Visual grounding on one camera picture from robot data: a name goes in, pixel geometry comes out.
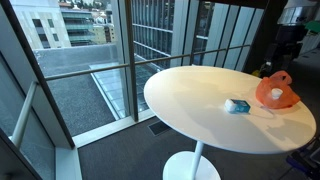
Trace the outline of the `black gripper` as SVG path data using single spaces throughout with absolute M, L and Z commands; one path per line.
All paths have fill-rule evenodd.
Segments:
M 274 42 L 266 52 L 266 71 L 286 70 L 290 62 L 299 55 L 304 36 L 303 26 L 280 26 Z

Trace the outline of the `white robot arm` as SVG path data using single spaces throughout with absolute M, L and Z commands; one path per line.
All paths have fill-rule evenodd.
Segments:
M 277 24 L 279 29 L 264 58 L 267 72 L 286 70 L 302 49 L 302 40 L 314 21 L 319 0 L 288 0 Z

